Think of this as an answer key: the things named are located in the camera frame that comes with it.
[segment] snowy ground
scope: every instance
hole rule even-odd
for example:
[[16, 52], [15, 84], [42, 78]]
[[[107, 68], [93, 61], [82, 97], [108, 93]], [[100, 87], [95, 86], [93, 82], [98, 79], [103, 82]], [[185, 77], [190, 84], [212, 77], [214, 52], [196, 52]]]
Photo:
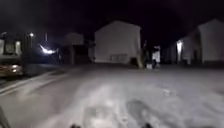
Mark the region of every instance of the snowy ground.
[[0, 105], [12, 128], [142, 128], [147, 122], [224, 128], [223, 76], [218, 70], [83, 66], [1, 96]]

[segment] light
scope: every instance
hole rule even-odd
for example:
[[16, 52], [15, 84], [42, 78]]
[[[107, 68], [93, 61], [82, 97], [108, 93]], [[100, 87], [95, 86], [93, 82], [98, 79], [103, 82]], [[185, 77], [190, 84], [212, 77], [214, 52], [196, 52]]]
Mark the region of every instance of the light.
[[30, 37], [34, 37], [34, 34], [32, 32], [30, 33]]
[[16, 41], [16, 46], [20, 46], [20, 41]]
[[14, 73], [15, 73], [15, 72], [17, 72], [17, 70], [16, 70], [16, 69], [14, 69], [14, 70], [12, 70], [12, 72], [14, 72]]
[[42, 45], [40, 45], [40, 47], [41, 47], [42, 52], [43, 52], [44, 54], [51, 55], [51, 54], [54, 54], [54, 53], [56, 52], [56, 51], [54, 51], [54, 50], [48, 50], [48, 49], [44, 48]]
[[18, 65], [12, 65], [12, 68], [17, 68], [18, 67]]
[[182, 50], [183, 50], [183, 42], [180, 40], [180, 41], [177, 42], [177, 52], [178, 52], [178, 54], [181, 54]]

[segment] night sky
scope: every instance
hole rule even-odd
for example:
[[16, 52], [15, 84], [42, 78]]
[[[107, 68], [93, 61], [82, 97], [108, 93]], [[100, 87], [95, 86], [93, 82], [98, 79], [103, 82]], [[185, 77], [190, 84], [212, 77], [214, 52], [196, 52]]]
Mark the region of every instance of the night sky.
[[140, 25], [152, 42], [172, 42], [222, 16], [222, 0], [0, 0], [1, 31], [91, 34], [113, 20]]

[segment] snow-covered road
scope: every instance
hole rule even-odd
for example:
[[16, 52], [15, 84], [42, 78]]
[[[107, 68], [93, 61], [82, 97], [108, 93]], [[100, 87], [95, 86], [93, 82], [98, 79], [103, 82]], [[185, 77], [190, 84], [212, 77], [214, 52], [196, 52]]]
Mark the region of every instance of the snow-covered road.
[[224, 71], [90, 66], [66, 75], [0, 97], [12, 128], [224, 128]]

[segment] white house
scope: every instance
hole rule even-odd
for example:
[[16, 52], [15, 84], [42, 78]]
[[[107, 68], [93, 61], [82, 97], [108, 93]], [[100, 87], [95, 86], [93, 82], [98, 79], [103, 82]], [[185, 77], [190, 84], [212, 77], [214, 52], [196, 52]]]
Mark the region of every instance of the white house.
[[140, 54], [140, 30], [137, 25], [114, 21], [95, 33], [95, 62], [127, 64]]
[[218, 20], [207, 22], [199, 27], [202, 42], [202, 61], [224, 62], [224, 23]]

